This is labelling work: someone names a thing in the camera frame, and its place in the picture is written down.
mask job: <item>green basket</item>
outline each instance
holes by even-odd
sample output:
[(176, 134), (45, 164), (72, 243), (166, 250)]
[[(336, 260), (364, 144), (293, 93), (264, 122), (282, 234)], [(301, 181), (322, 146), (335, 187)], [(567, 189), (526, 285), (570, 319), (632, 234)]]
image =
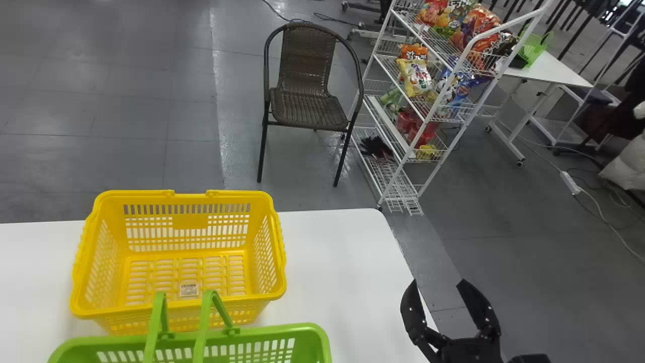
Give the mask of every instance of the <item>green basket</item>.
[[(524, 28), (522, 28), (522, 31), (519, 34), (519, 38), (522, 37), (524, 33)], [(546, 50), (546, 46), (548, 45), (549, 41), (553, 37), (553, 32), (548, 32), (544, 34), (543, 36), (539, 36), (537, 34), (529, 34), (529, 36), (526, 38), (526, 41), (524, 42), (524, 45), (520, 49), (519, 52), (517, 52), (517, 55), (522, 58), (523, 60), (526, 61), (526, 66), (524, 68), (530, 67), (533, 62)]]
[[(209, 331), (212, 305), (224, 320), (221, 331)], [(204, 292), (199, 330), (168, 330), (166, 294), (154, 297), (148, 335), (74, 338), (59, 346), (49, 363), (331, 363), (327, 334), (311, 323), (240, 329), (219, 295)]]

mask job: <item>black chair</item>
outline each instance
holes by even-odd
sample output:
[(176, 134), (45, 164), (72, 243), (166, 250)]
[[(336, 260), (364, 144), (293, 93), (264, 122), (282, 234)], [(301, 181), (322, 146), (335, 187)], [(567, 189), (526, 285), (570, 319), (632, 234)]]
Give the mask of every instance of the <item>black chair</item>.
[[(277, 86), (269, 88), (269, 46), (280, 32), (284, 32), (280, 74)], [(351, 120), (347, 120), (338, 98), (327, 90), (336, 41), (347, 48), (356, 67), (359, 99)], [(269, 125), (277, 125), (343, 132), (345, 142), (333, 181), (333, 186), (338, 186), (362, 97), (359, 60), (345, 39), (324, 26), (309, 22), (288, 23), (274, 30), (264, 44), (264, 117), (257, 182), (262, 181), (267, 128)], [(269, 122), (269, 113), (273, 114), (275, 122)]]

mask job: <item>metal stand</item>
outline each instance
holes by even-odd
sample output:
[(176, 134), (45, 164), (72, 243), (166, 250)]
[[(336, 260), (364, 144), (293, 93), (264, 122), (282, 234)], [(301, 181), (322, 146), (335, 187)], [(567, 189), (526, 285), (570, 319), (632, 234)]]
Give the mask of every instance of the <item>metal stand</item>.
[[(393, 158), (390, 160), (378, 160), (373, 156), (359, 153), (362, 164), (368, 173), (368, 179), (372, 181), (373, 189), (377, 193), (378, 207), (385, 203), (391, 211), (408, 211), (410, 214), (423, 213), (419, 205), (419, 197), (423, 195), (443, 163), (448, 159), (473, 118), (481, 115), (479, 112), (490, 92), (506, 71), (510, 61), (521, 49), (526, 38), (533, 32), (552, 1), (546, 0), (540, 8), (473, 37), (463, 51), (457, 49), (449, 39), (438, 34), (433, 28), (418, 19), (417, 14), (421, 9), (421, 3), (410, 3), (404, 0), (392, 1), (363, 74), (365, 96), (363, 99), (359, 99), (357, 94), (352, 106), (353, 109), (358, 102), (363, 102), (365, 107), (362, 109), (366, 110), (373, 120), (373, 122), (355, 127), (352, 140), (357, 149), (362, 138), (378, 135), (393, 151)], [(386, 24), (391, 20), (407, 29), (410, 36), (404, 41), (388, 36)], [(508, 57), (491, 55), (482, 57), (482, 54), (471, 51), (473, 45), (479, 40), (525, 21), (530, 23)], [(438, 79), (444, 69), (450, 71), (441, 91), (437, 88), (439, 94), (434, 101), (428, 101), (423, 97), (411, 98), (407, 96), (403, 84), (399, 80), (399, 68), (395, 62), (401, 54), (402, 43), (421, 43), (430, 50), (428, 71), (433, 79)], [(473, 59), (483, 59), (485, 64), (475, 64)], [(373, 72), (373, 66), (380, 69)], [(491, 81), (486, 85), (477, 102), (469, 100), (459, 106), (447, 105), (445, 96), (459, 72), (489, 76)], [(386, 75), (386, 80), (383, 80), (383, 74)], [(406, 137), (399, 132), (393, 123), (395, 115), (387, 107), (381, 105), (379, 98), (393, 87), (398, 88), (405, 102), (423, 120), (414, 137), (410, 137), (410, 135)], [(424, 149), (419, 140), (426, 127), (430, 123), (437, 122), (455, 124), (459, 131), (452, 140), (435, 134), (427, 142), (428, 148)], [(424, 163), (432, 167), (430, 175), (422, 185), (413, 184), (410, 181), (403, 169), (407, 163)]]

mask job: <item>white table with wheels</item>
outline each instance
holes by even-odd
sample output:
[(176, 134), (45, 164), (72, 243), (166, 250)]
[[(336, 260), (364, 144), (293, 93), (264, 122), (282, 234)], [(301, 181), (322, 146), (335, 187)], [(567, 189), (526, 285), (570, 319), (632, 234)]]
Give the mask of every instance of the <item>white table with wheels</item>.
[[(513, 140), (517, 137), (520, 131), (526, 126), (530, 121), (545, 135), (551, 135), (551, 132), (547, 129), (547, 126), (543, 124), (543, 120), (537, 119), (533, 114), (537, 109), (546, 101), (547, 97), (551, 91), (558, 87), (559, 85), (563, 86), (574, 86), (574, 87), (583, 87), (591, 88), (592, 84), (587, 82), (586, 79), (582, 78), (578, 73), (574, 72), (572, 69), (567, 67), (564, 63), (559, 61), (556, 57), (553, 57), (549, 52), (543, 52), (527, 69), (517, 69), (508, 67), (504, 72), (504, 76), (513, 77), (521, 79), (520, 82), (513, 88), (513, 90), (506, 95), (506, 99), (499, 106), (497, 111), (491, 120), (488, 122), (486, 131), (493, 131), (503, 142), (504, 144), (512, 151), (512, 153), (517, 157), (517, 165), (522, 166), (524, 164), (524, 154), (513, 144)], [(524, 117), (520, 120), (517, 126), (511, 131), (510, 135), (507, 136), (496, 123), (497, 116), (499, 115), (500, 109), (508, 102), (508, 100), (519, 90), (519, 87), (525, 81), (540, 81), (548, 83), (549, 86), (547, 89), (538, 96), (535, 100), (535, 103), (531, 106), (529, 111), (525, 113)]]
[[(399, 312), (412, 274), (380, 212), (303, 211), (279, 217), (287, 289), (254, 325), (319, 324), (335, 363), (426, 362)], [(5, 361), (44, 363), (69, 338), (104, 335), (91, 320), (69, 312), (72, 262), (83, 224), (0, 224)], [(436, 329), (427, 309), (426, 314), (428, 326)]]

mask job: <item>chair seat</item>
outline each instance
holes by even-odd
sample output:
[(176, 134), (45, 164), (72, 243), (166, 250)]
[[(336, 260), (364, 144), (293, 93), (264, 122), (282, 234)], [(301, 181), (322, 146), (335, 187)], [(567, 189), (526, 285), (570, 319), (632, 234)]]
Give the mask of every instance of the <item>chair seat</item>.
[(273, 118), (277, 124), (306, 129), (345, 131), (349, 121), (334, 96), (317, 96), (270, 89)]

